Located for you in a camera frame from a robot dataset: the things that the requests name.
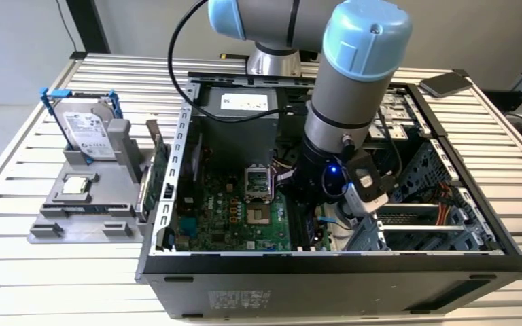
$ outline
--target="black device on table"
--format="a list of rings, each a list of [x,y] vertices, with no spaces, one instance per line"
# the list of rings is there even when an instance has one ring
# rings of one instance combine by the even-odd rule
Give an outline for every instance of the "black device on table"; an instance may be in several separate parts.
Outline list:
[[[462,90],[467,90],[473,86],[473,83],[458,73],[446,73],[422,80],[419,85],[434,97],[442,98]]]

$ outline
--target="green circuit board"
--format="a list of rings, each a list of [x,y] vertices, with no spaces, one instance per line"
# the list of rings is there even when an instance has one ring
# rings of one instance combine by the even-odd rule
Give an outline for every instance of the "green circuit board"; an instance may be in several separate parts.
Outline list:
[[[228,187],[231,177],[235,182]],[[181,251],[295,250],[290,244],[286,198],[278,192],[271,204],[247,204],[243,179],[231,177],[205,176],[199,216],[180,217],[180,220],[196,218],[196,233],[180,237],[176,248]],[[328,250],[327,238],[315,244],[315,249]]]

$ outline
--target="hard drive label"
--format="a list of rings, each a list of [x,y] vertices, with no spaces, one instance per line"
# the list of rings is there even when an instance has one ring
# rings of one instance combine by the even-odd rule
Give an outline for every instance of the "hard drive label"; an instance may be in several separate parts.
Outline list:
[[[104,124],[93,113],[65,112],[64,118],[68,121],[68,129],[77,144],[76,147],[91,158],[115,158],[108,134]]]

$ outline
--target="robotic arm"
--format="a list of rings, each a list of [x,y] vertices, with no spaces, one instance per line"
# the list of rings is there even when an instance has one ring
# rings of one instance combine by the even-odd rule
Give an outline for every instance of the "robotic arm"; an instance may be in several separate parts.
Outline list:
[[[254,40],[258,52],[276,57],[292,55],[296,49],[323,53],[306,104],[302,155],[295,169],[278,176],[278,188],[306,215],[300,221],[311,220],[318,205],[343,198],[354,216],[374,212],[389,201],[386,193],[397,177],[378,173],[360,147],[405,56],[410,17],[383,0],[335,4],[322,0],[211,0],[208,4],[215,31]]]

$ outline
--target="motherboard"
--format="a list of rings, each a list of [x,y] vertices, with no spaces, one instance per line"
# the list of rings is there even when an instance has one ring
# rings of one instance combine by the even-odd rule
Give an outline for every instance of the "motherboard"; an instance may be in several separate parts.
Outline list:
[[[199,213],[183,215],[179,219],[176,250],[295,250],[290,242],[287,201],[283,194],[276,192],[271,201],[267,197],[254,198],[251,195],[271,193],[262,169],[250,168],[246,173],[205,174],[201,204],[196,209]],[[328,250],[327,237],[318,241],[315,250]]]

